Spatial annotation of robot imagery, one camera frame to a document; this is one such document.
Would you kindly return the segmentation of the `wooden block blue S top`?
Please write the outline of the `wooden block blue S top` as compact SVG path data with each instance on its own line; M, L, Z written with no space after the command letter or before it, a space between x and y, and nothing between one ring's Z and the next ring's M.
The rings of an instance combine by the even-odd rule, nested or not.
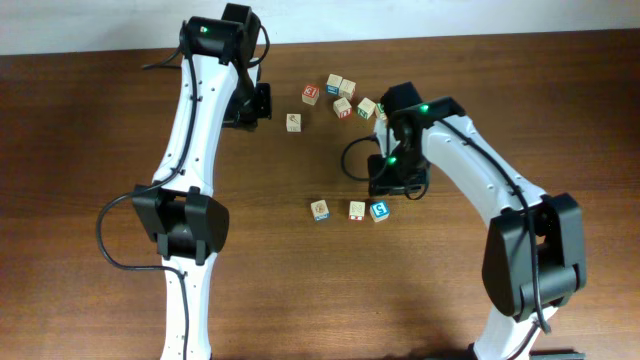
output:
M370 204L369 213L374 222L380 222L389 217L390 208L383 200L375 201Z

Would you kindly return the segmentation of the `wooden block blue D side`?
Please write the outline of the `wooden block blue D side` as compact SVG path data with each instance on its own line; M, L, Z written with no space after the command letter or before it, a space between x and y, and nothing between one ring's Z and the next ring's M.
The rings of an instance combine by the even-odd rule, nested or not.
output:
M316 222L326 220L330 217L330 211L325 200L315 201L310 205L310 207Z

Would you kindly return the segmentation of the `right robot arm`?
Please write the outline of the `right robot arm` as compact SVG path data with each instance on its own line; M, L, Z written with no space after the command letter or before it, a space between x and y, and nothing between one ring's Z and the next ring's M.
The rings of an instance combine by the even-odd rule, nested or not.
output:
M381 104L385 116L374 128L380 152L368 159L370 195L420 199L436 166L488 228L482 281L492 307L467 358L537 358L537 337L587 282L580 206L519 174L453 98L425 102L406 82L389 88Z

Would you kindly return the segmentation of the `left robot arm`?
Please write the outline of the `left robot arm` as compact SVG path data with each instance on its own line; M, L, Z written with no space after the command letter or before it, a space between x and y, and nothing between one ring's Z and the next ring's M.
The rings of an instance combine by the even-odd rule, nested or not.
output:
M229 3L219 19L191 17L179 34L182 88L163 159L132 203L157 246L166 279L162 358L209 359L213 267L230 227L214 198L214 164L225 128L254 130L272 115L271 89L254 55L266 30L246 5Z

